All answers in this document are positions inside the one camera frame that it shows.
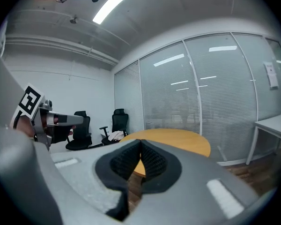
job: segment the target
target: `floor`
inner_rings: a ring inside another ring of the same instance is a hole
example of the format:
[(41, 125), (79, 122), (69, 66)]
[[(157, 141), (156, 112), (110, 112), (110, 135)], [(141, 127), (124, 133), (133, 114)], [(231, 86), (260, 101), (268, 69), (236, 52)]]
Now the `floor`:
[[(259, 195), (263, 195), (274, 188), (281, 177), (281, 145), (277, 154), (252, 161), (249, 165), (239, 164), (224, 168), (248, 183)], [(141, 200), (141, 178), (132, 174), (128, 180), (130, 211), (133, 211)]]

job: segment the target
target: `window blinds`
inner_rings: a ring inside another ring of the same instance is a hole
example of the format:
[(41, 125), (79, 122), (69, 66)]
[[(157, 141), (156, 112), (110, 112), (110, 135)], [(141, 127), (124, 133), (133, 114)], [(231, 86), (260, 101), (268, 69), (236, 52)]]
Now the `window blinds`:
[(202, 135), (210, 143), (210, 157), (217, 162), (245, 158), (257, 109), (251, 73), (241, 50), (230, 34), (185, 43), (199, 82)]
[[(281, 72), (266, 41), (260, 36), (235, 34), (242, 47), (255, 79), (258, 97), (258, 120), (281, 114)], [(264, 62), (272, 62), (277, 74), (279, 87), (270, 88)]]
[(166, 47), (140, 60), (145, 129), (200, 132), (197, 88), (184, 45)]
[(141, 81), (138, 62), (114, 76), (115, 108), (124, 108), (129, 115), (128, 134), (144, 130)]

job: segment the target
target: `desk leg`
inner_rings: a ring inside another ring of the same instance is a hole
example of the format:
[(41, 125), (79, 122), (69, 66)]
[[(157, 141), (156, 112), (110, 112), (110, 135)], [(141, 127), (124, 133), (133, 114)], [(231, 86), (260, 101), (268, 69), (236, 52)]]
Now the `desk leg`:
[(280, 143), (281, 143), (281, 139), (277, 138), (277, 145), (276, 145), (276, 149), (275, 149), (275, 154), (277, 155), (278, 149), (280, 147)]
[(255, 147), (256, 147), (257, 138), (258, 138), (258, 128), (255, 127), (251, 149), (250, 149), (247, 161), (245, 162), (247, 165), (249, 165), (251, 160), (252, 160), (252, 157), (253, 157), (253, 154), (254, 154), (254, 151), (255, 151)]

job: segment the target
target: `fluorescent light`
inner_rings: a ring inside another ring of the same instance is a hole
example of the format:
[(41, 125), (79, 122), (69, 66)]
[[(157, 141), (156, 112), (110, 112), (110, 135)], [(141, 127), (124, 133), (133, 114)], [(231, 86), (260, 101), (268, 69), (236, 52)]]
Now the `fluorescent light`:
[(201, 80), (202, 79), (208, 79), (208, 78), (215, 78), (216, 76), (212, 76), (212, 77), (202, 77), (202, 78), (200, 78)]
[(179, 83), (187, 83), (188, 82), (188, 80), (186, 80), (186, 81), (182, 81), (182, 82), (175, 82), (175, 83), (171, 83), (171, 85), (175, 85), (175, 84), (179, 84)]
[(177, 89), (176, 91), (185, 90), (185, 89), (189, 89), (189, 88)]
[(159, 65), (162, 65), (162, 64), (167, 63), (167, 62), (171, 62), (171, 61), (176, 60), (176, 59), (179, 59), (179, 58), (184, 58), (184, 54), (180, 54), (180, 55), (177, 55), (177, 56), (168, 58), (168, 59), (166, 59), (166, 60), (162, 60), (162, 61), (160, 61), (160, 62), (158, 62), (158, 63), (155, 63), (154, 66), (157, 67), (157, 66), (159, 66)]
[(225, 46), (225, 47), (211, 47), (209, 48), (210, 52), (215, 52), (215, 51), (226, 51), (226, 50), (236, 50), (237, 46)]
[(96, 14), (93, 22), (101, 24), (107, 15), (123, 0), (108, 0)]

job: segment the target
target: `chair armrest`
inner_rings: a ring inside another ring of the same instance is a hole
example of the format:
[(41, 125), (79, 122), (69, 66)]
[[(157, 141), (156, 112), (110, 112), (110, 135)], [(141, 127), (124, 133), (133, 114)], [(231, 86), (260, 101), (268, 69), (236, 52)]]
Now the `chair armrest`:
[(106, 136), (106, 137), (108, 137), (107, 132), (106, 132), (106, 129), (107, 129), (107, 128), (108, 128), (108, 127), (101, 127), (101, 128), (99, 128), (100, 130), (104, 129), (104, 132), (105, 132), (105, 136)]

